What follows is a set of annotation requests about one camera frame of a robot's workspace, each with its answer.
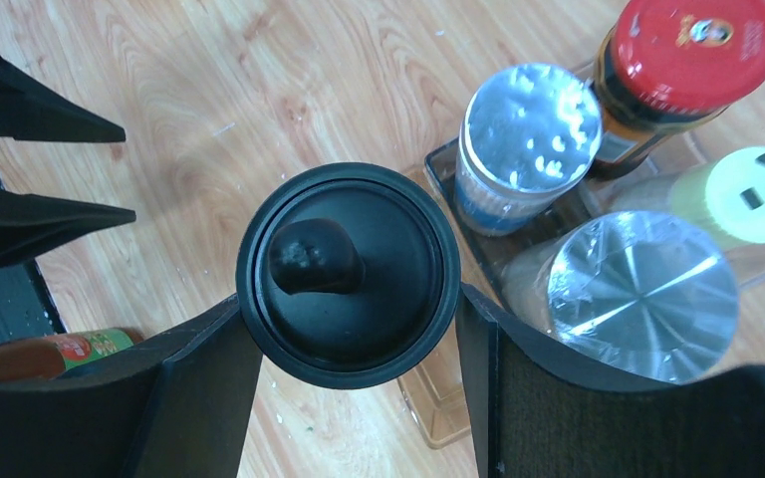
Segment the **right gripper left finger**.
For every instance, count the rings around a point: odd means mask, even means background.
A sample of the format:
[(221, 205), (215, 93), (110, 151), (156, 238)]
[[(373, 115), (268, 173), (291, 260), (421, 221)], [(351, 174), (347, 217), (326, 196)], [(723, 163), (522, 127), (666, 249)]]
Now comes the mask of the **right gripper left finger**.
[(233, 477), (261, 360), (229, 297), (60, 378), (0, 384), (0, 477)]

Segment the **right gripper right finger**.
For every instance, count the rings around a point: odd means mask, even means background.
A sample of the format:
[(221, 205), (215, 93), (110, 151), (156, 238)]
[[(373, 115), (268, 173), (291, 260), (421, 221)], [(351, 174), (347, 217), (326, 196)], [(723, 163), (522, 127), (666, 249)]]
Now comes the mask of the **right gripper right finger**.
[(765, 365), (651, 380), (560, 344), (467, 284), (455, 328), (482, 477), (765, 477)]

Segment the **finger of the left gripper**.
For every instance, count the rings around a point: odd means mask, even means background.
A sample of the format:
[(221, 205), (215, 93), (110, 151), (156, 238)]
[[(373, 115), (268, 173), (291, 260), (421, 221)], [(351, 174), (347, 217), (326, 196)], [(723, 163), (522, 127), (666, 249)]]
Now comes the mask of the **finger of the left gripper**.
[(125, 130), (57, 94), (0, 56), (0, 137), (117, 143)]
[(135, 221), (129, 209), (0, 189), (0, 269)]

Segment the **yellow cap sauce bottle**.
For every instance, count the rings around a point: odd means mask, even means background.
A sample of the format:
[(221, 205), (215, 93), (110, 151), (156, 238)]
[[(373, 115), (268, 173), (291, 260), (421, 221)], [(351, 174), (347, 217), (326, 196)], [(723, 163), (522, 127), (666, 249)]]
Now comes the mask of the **yellow cap sauce bottle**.
[(0, 383), (53, 379), (144, 341), (133, 328), (21, 339), (0, 345)]

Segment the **silver lid glass jar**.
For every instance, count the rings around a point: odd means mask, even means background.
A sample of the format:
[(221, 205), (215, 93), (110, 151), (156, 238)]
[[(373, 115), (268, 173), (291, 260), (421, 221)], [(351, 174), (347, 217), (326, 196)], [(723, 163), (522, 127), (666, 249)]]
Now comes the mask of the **silver lid glass jar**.
[(519, 253), (499, 282), (530, 327), (661, 382), (704, 375), (738, 327), (739, 287), (723, 252), (707, 232), (663, 212), (592, 219)]

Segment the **clear plastic organizer bin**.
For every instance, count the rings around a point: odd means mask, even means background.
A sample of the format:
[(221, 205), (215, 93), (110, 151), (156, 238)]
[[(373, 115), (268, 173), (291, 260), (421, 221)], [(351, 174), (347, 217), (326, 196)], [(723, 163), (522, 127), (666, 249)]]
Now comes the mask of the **clear plastic organizer bin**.
[[(610, 182), (580, 182), (522, 228), (506, 236), (481, 235), (467, 227), (460, 216), (456, 216), (454, 221), (464, 239), (464, 277), (512, 313), (502, 296), (499, 279), (503, 268), (519, 253), (546, 241), (558, 239), (592, 219), (620, 212), (610, 209), (611, 201), (616, 193), (632, 184), (657, 175), (679, 173), (697, 165), (712, 163), (735, 150), (738, 149), (718, 147), (704, 151), (693, 134), (679, 136), (627, 176)], [(765, 281), (765, 244), (721, 251), (735, 274), (739, 300), (747, 288)], [(737, 359), (758, 359), (759, 351), (753, 340), (752, 328), (739, 315), (736, 334), (722, 359), (704, 375), (687, 383), (709, 376), (718, 371), (723, 363), (733, 363)]]

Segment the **black lid spice bottle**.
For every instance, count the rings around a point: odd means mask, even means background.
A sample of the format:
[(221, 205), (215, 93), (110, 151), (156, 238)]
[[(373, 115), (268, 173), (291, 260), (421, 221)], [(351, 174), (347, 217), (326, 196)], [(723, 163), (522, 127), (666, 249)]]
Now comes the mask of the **black lid spice bottle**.
[(291, 376), (360, 389), (418, 365), (457, 309), (461, 265), (432, 197), (391, 169), (339, 162), (275, 189), (251, 219), (236, 292), (263, 355)]

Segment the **silver lid blue bottle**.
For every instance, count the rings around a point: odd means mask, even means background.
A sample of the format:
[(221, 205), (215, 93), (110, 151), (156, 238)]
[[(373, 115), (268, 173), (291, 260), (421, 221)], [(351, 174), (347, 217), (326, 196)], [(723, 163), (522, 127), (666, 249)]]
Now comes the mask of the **silver lid blue bottle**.
[(589, 84), (552, 64), (506, 68), (471, 98), (459, 137), (455, 206), (471, 230), (522, 228), (589, 171), (603, 138)]

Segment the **yellow lid spice bottle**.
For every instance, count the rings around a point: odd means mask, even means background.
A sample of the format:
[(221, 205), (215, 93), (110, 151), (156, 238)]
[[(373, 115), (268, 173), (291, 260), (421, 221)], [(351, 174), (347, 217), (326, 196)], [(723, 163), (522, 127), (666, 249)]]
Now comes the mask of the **yellow lid spice bottle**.
[(706, 231), (723, 250), (765, 244), (765, 146), (735, 150), (679, 173), (657, 175), (615, 194), (612, 211), (649, 210)]

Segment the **red lid sauce jar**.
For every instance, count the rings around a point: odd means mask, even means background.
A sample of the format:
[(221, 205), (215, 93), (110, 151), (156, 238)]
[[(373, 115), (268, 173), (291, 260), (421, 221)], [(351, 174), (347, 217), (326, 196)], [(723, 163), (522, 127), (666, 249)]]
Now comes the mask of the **red lid sauce jar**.
[(590, 176), (629, 174), (764, 82), (765, 0), (628, 2), (593, 61), (603, 139)]

